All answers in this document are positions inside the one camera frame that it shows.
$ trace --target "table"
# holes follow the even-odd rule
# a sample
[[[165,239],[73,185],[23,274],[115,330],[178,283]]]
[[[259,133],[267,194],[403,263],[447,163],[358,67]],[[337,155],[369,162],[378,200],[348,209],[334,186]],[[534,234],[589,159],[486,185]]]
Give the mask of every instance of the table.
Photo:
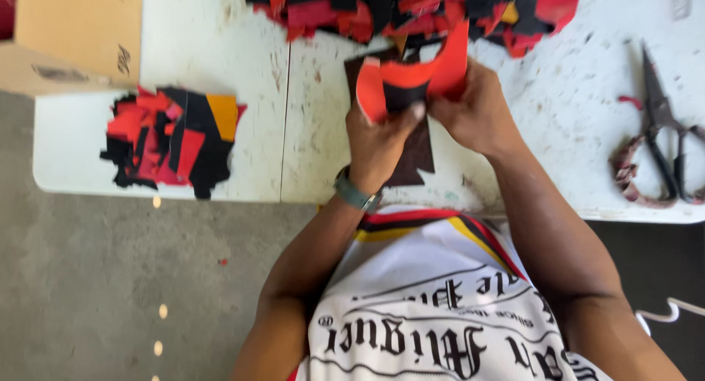
[[[705,125],[700,96],[705,92],[704,7],[705,0],[694,0],[692,16],[673,22],[670,0],[582,0],[575,20],[522,60],[512,60],[484,41],[468,47],[468,54],[498,71],[524,140],[581,217],[705,220],[705,207],[679,203],[673,209],[651,210],[629,203],[612,183],[608,164],[644,123],[638,111],[615,101],[622,94],[643,95],[638,56],[642,38],[658,63],[676,117],[686,125]],[[343,61],[366,52],[365,47],[324,33],[289,46],[282,30],[264,16],[252,15],[243,0],[145,0],[144,19],[144,84],[233,92],[250,105],[236,135],[234,175],[216,188],[214,200],[322,203],[332,195],[333,178],[349,161],[344,116],[350,99]],[[164,44],[173,46],[165,49]],[[379,41],[371,45],[382,46]],[[110,117],[105,106],[114,96],[37,98],[35,179],[40,188],[154,195],[145,188],[113,186],[114,167],[97,159]],[[80,143],[67,146],[56,137],[59,118],[62,125],[73,122]],[[90,119],[93,123],[85,124]],[[386,190],[385,202],[502,214],[489,163],[454,143],[435,121],[430,130],[436,174],[421,172],[423,187]],[[662,136],[663,147],[674,152],[675,138]],[[688,141],[686,146],[688,186],[693,189],[705,185],[705,145]],[[58,166],[66,155],[84,166],[75,176]],[[637,184],[642,192],[657,195],[653,161],[645,149],[636,159],[641,165]],[[191,197],[187,188],[160,188],[159,195]]]

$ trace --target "yellow stripe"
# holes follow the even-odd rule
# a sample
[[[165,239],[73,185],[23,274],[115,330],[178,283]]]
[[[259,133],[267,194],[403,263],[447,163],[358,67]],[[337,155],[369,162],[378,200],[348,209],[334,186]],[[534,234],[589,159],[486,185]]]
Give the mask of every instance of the yellow stripe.
[[[487,247],[487,245],[485,245],[485,242],[482,242],[480,238],[476,237],[474,233],[472,233],[469,229],[467,229],[467,226],[465,225],[465,223],[463,223],[463,220],[461,220],[460,217],[457,217],[457,216],[451,217],[450,219],[448,219],[448,222],[458,232],[465,235],[465,237],[467,237],[470,241],[475,242],[482,250],[487,252],[487,254],[489,254],[490,257],[492,257],[495,261],[497,261],[497,263],[499,265],[501,265],[507,272],[509,272],[510,275],[514,275],[514,272],[512,272],[512,270],[509,267],[507,267],[505,262],[501,258],[499,258],[497,253],[495,253],[492,249]]]
[[[378,232],[367,232],[358,229],[353,239],[358,242],[381,242],[388,239],[397,239],[417,229],[418,227],[393,228]]]

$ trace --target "watch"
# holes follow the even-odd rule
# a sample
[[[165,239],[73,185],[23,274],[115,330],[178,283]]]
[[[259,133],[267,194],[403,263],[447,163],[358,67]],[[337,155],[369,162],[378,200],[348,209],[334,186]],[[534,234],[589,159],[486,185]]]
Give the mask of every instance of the watch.
[[[355,209],[368,210],[375,209],[379,205],[379,201],[382,199],[380,191],[372,196],[361,192],[355,187],[355,184],[348,179],[348,173],[350,171],[350,166],[346,166],[338,172],[336,176],[336,182],[333,187],[336,189],[336,193],[344,199],[348,204],[353,206]]]

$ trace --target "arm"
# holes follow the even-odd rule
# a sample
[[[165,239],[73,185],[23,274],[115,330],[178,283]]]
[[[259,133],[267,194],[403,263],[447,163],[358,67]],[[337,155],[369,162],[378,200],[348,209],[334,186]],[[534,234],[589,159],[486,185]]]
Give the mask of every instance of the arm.
[[[357,106],[346,118],[349,179],[372,195],[391,177],[411,131],[425,115],[415,105],[382,125]],[[308,316],[348,248],[363,212],[334,196],[277,259],[260,293],[254,326],[235,361],[232,380],[284,381],[307,354]]]
[[[517,252],[570,349],[617,381],[683,380],[634,318],[603,243],[524,143],[497,74],[470,60],[462,99],[437,99],[430,113],[492,164]]]

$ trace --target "white t-shirt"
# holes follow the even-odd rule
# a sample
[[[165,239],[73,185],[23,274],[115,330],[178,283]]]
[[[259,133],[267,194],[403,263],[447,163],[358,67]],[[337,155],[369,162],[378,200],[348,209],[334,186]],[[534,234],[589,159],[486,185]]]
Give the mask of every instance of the white t-shirt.
[[[447,210],[366,217],[308,340],[291,381],[610,380],[566,352],[509,239]]]

